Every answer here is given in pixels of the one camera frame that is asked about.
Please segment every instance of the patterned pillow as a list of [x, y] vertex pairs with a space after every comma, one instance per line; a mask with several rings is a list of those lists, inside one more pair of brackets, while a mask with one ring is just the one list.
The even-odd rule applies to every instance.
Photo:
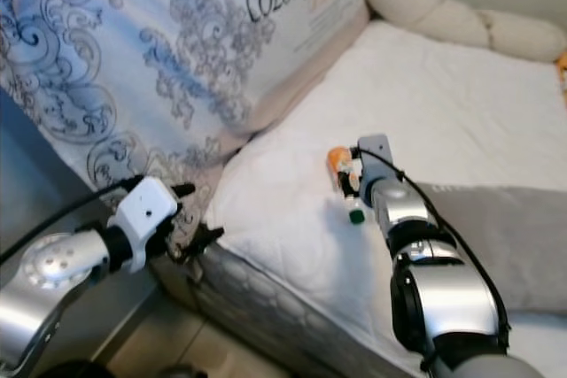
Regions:
[[281, 119], [368, 21], [364, 0], [0, 0], [0, 86], [91, 188], [194, 181]]

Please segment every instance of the white mattress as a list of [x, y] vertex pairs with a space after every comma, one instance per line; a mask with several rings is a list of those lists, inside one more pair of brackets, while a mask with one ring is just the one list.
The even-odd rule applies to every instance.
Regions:
[[[329, 148], [386, 133], [415, 180], [567, 190], [567, 111], [551, 65], [373, 23], [278, 127], [229, 162], [206, 214], [220, 245], [360, 344], [418, 375], [392, 333], [391, 261], [371, 220], [353, 227]], [[512, 354], [567, 376], [567, 320], [514, 315]]]

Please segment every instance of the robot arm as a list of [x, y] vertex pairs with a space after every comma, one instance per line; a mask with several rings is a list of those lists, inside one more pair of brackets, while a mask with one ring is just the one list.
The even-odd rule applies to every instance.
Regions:
[[174, 191], [146, 177], [120, 202], [107, 228], [33, 243], [0, 292], [0, 377], [29, 376], [63, 311], [89, 287], [123, 268], [135, 273], [148, 257], [163, 254], [180, 206]]
[[362, 138], [360, 196], [374, 209], [393, 262], [396, 338], [437, 378], [542, 378], [507, 355], [493, 292], [420, 194], [397, 175], [384, 135]]

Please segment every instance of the orange toy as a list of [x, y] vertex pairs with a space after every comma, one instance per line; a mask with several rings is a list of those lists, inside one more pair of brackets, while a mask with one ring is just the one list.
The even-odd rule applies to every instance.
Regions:
[[559, 80], [561, 82], [561, 90], [563, 91], [563, 99], [567, 105], [567, 52], [565, 52], [557, 60], [557, 69], [559, 70]]

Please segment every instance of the floor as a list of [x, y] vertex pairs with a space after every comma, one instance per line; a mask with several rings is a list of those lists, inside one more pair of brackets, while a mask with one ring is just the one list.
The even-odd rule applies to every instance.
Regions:
[[114, 354], [117, 378], [153, 377], [164, 367], [191, 364], [209, 378], [290, 378], [291, 374], [174, 301], [161, 297]]

